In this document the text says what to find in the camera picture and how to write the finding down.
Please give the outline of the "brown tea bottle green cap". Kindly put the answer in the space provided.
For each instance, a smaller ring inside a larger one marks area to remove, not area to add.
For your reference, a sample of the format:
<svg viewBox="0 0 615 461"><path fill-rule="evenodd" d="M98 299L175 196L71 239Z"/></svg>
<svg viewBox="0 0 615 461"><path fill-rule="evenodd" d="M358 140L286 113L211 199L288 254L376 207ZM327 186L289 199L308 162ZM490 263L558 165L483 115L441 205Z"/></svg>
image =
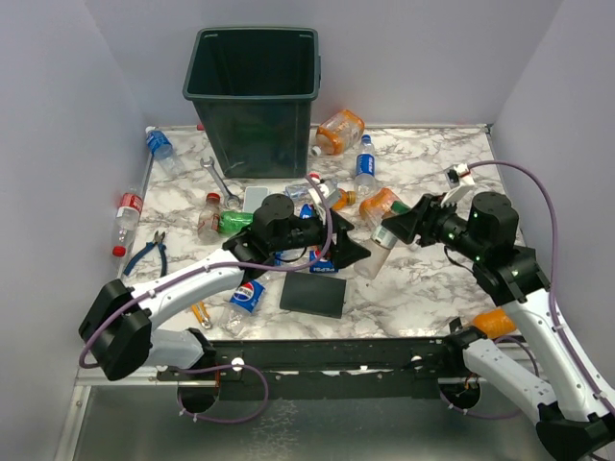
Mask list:
<svg viewBox="0 0 615 461"><path fill-rule="evenodd" d="M363 246L370 251L370 255L354 265L355 271L366 279L374 279L384 262L387 260L398 238L387 230L381 220L408 211L408 207L402 201L394 201L387 210L377 208L375 211L368 210L365 215L368 223L373 227L370 238L363 242Z"/></svg>

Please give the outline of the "small orange juice bottle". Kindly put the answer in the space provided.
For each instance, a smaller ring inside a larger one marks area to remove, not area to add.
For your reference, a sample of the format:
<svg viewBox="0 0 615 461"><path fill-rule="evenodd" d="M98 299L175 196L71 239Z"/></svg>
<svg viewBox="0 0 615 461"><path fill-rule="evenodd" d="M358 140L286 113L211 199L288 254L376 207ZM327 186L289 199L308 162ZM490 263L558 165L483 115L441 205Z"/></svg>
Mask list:
<svg viewBox="0 0 615 461"><path fill-rule="evenodd" d="M347 206L353 206L357 201L357 194L355 191L346 191L339 189L340 198L332 205L332 210L338 211Z"/></svg>

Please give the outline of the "crushed orange tea bottle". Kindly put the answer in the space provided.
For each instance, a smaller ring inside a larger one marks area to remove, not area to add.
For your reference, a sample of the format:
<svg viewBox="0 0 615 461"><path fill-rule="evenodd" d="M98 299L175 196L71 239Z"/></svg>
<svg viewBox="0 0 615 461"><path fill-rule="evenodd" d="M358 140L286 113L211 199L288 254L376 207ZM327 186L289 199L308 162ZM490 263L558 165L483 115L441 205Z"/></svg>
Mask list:
<svg viewBox="0 0 615 461"><path fill-rule="evenodd" d="M390 188L383 187L375 195L361 202L359 216L370 230L374 230L396 201L400 201L400 197Z"/></svg>

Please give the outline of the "blue label water bottle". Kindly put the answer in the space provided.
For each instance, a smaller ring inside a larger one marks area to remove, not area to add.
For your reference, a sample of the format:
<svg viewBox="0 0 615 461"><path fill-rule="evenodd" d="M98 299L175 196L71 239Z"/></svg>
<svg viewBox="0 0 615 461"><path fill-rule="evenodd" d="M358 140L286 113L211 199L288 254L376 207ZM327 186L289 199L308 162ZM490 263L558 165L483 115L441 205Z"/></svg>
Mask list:
<svg viewBox="0 0 615 461"><path fill-rule="evenodd" d="M368 197L376 189L375 146L369 134L361 137L356 157L354 187L359 197Z"/></svg>

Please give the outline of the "clear crushed water bottle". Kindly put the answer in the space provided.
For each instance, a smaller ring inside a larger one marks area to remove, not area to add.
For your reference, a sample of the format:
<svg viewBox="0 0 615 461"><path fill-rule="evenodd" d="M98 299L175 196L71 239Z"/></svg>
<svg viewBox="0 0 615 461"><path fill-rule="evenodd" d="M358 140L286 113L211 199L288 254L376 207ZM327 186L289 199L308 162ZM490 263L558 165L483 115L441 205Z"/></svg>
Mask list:
<svg viewBox="0 0 615 461"><path fill-rule="evenodd" d="M300 200L311 190L311 185L309 182L302 182L298 184L291 184L284 188L284 193L291 200Z"/></svg>

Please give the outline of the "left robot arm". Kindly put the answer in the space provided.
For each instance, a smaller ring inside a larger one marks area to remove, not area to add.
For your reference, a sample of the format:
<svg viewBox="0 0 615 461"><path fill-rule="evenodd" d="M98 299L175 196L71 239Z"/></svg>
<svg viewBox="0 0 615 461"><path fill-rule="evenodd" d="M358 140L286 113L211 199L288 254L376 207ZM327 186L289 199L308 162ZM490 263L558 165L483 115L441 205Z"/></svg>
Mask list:
<svg viewBox="0 0 615 461"><path fill-rule="evenodd" d="M274 259L282 251L318 246L337 269L369 256L349 237L353 225L336 212L303 219L294 211L288 197L270 195L250 225L204 259L131 287L121 279L106 283L79 327L84 352L94 358L82 360L81 367L100 368L110 381L142 366L169 366L202 378L211 370L211 345L198 330L164 330L165 322L199 301L278 271Z"/></svg>

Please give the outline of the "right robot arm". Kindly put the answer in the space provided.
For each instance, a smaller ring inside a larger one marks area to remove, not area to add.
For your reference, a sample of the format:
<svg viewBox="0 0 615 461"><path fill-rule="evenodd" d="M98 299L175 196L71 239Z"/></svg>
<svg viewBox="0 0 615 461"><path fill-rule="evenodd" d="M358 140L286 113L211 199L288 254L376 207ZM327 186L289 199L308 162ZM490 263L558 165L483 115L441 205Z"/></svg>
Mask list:
<svg viewBox="0 0 615 461"><path fill-rule="evenodd" d="M565 324L535 250L516 245L518 221L505 195L482 192L467 219L442 197L426 194L381 223L406 244L442 244L472 261L478 286L521 332L546 377L505 356L475 327L448 336L443 368L484 377L532 421L553 459L579 460L613 442L614 390Z"/></svg>

